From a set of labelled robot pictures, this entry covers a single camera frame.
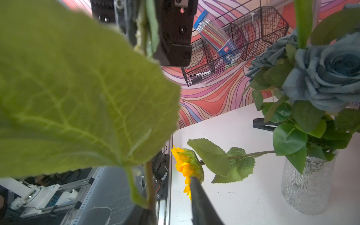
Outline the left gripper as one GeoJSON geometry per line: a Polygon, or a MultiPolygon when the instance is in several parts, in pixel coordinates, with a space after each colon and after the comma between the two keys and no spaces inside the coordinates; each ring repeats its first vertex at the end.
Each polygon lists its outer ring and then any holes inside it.
{"type": "Polygon", "coordinates": [[[197,1],[90,1],[92,16],[123,33],[161,66],[186,67],[197,1]]]}

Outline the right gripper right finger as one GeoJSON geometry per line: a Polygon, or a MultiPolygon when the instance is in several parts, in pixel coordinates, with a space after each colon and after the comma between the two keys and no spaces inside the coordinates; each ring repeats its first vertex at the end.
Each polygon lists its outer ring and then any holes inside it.
{"type": "Polygon", "coordinates": [[[197,177],[190,179],[193,225],[223,225],[197,177]]]}

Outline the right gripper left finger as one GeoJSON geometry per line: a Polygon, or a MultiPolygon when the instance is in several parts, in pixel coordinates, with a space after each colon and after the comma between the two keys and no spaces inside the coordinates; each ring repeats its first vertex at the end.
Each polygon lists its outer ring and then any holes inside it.
{"type": "Polygon", "coordinates": [[[157,225],[158,219],[154,211],[135,206],[124,225],[157,225]]]}

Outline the yellow sunflower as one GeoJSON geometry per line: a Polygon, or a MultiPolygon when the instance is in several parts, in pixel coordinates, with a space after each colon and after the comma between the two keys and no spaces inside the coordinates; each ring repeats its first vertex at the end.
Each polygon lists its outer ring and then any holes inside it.
{"type": "Polygon", "coordinates": [[[232,147],[225,152],[218,145],[208,139],[190,139],[187,144],[191,149],[173,146],[171,153],[175,158],[175,169],[185,178],[183,192],[192,198],[190,188],[191,178],[195,177],[200,183],[204,181],[203,167],[207,167],[215,174],[212,183],[240,182],[253,173],[256,158],[275,151],[261,151],[247,154],[244,149],[232,147]]]}
{"type": "Polygon", "coordinates": [[[1,1],[2,178],[122,167],[155,212],[151,160],[180,91],[115,28],[58,1],[1,1]]]}

